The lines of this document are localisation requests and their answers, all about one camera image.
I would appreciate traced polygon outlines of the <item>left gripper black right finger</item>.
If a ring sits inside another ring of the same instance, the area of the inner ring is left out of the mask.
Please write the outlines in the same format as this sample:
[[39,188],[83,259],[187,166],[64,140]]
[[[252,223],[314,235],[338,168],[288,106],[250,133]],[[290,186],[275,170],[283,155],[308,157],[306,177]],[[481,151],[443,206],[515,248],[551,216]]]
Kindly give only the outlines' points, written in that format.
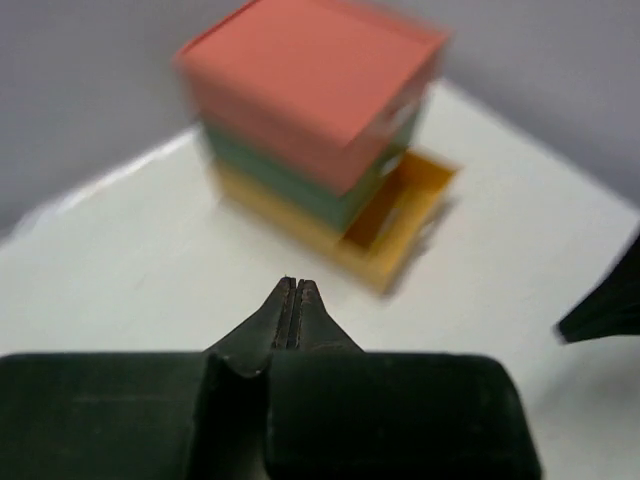
[[267,370],[273,479],[539,479],[519,392],[497,360],[367,353],[298,283]]

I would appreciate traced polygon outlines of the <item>yellow bottom drawer box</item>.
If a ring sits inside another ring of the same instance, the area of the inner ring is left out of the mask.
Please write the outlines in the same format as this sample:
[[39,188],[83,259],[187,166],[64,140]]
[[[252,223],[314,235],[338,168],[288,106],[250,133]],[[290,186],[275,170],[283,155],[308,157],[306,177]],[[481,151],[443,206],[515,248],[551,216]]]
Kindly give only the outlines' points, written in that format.
[[431,152],[407,151],[345,232],[233,167],[210,171],[230,200],[383,295],[403,274],[423,228],[442,212],[459,169]]

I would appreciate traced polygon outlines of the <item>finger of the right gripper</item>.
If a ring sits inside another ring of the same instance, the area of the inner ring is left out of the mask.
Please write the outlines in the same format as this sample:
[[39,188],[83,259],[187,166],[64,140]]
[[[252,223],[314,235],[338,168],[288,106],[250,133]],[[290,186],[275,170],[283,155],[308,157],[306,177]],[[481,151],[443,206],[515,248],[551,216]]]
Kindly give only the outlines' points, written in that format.
[[639,237],[604,280],[555,328],[568,344],[639,335]]

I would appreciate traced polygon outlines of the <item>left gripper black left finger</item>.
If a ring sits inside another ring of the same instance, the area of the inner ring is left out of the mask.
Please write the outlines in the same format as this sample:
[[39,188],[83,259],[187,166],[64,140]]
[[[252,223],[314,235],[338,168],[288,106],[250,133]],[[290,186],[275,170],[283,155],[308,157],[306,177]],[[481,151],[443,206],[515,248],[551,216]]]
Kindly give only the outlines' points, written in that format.
[[1,360],[5,479],[263,479],[264,373],[293,297],[281,279],[214,345]]

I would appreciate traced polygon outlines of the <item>green drawer box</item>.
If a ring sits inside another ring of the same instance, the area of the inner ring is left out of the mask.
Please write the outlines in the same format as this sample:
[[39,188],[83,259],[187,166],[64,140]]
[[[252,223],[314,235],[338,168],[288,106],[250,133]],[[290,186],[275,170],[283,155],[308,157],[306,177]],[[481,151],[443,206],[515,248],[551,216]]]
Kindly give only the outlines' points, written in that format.
[[234,137],[220,126],[207,121],[201,124],[218,163],[250,177],[289,203],[343,232],[381,187],[384,178],[397,166],[400,155],[409,147],[422,105],[422,100],[416,100],[403,107],[401,117],[404,123],[397,129],[393,140],[355,186],[342,196],[282,164],[272,154]]

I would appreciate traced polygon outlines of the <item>salmon top drawer box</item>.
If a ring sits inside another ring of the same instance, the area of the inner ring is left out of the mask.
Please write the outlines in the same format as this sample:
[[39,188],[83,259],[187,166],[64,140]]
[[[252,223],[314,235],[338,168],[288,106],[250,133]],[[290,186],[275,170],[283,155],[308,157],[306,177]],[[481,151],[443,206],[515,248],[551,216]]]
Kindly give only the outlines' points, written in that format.
[[343,194],[413,112],[448,40],[356,1],[252,1],[175,61],[205,117]]

